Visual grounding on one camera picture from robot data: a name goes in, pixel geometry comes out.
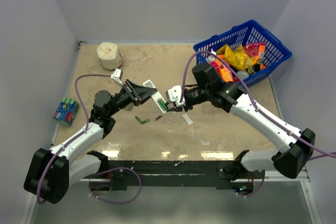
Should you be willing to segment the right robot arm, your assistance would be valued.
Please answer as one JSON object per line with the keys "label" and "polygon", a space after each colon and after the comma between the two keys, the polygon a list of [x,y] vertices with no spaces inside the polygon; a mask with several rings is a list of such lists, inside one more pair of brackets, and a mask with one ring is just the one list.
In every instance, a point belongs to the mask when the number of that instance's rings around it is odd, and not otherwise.
{"label": "right robot arm", "polygon": [[214,107],[230,113],[260,132],[273,143],[275,149],[242,151],[225,169],[233,180],[246,178],[257,170],[277,170],[287,178],[295,179],[313,154],[315,133],[300,130],[284,122],[261,105],[253,106],[247,91],[234,82],[223,82],[208,63],[192,69],[196,86],[186,89],[174,86],[166,91],[169,111],[186,112],[193,106],[210,102]]}

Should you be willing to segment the white remote control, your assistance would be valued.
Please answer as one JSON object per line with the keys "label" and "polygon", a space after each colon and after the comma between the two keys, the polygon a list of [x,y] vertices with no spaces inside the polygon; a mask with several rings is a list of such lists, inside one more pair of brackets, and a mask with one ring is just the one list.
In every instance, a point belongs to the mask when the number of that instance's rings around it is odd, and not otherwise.
{"label": "white remote control", "polygon": [[[143,83],[144,86],[146,87],[151,87],[151,88],[156,88],[155,85],[153,84],[153,82],[151,80],[147,80]],[[160,94],[159,91],[157,91],[154,95],[151,96],[151,98],[153,99],[153,101],[155,102],[155,104],[158,106],[158,108],[160,109],[160,111],[163,113],[163,114],[166,114],[167,111],[163,111],[160,107],[160,105],[158,104],[158,100],[162,99],[165,103],[166,103],[166,100],[163,98],[163,96]]]}

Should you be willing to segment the white battery cover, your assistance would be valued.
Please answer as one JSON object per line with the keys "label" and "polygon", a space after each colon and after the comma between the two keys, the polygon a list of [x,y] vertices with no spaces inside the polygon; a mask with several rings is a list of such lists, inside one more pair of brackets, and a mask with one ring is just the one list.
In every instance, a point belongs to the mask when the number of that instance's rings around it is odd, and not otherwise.
{"label": "white battery cover", "polygon": [[192,119],[187,114],[183,114],[182,117],[183,117],[183,119],[186,121],[186,123],[188,125],[192,125],[193,124]]}

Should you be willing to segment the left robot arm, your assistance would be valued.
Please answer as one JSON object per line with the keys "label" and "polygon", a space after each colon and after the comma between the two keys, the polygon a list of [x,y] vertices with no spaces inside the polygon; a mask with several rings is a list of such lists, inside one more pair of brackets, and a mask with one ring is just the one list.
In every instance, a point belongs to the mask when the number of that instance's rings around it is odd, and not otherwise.
{"label": "left robot arm", "polygon": [[93,109],[86,114],[84,127],[62,144],[49,150],[38,149],[31,160],[24,181],[24,189],[36,196],[39,204],[56,204],[64,197],[71,183],[91,174],[103,178],[109,165],[102,154],[87,154],[77,158],[94,143],[104,139],[113,129],[113,115],[130,104],[140,106],[157,92],[154,86],[140,86],[130,80],[121,85],[120,92],[112,95],[101,90],[94,96]]}

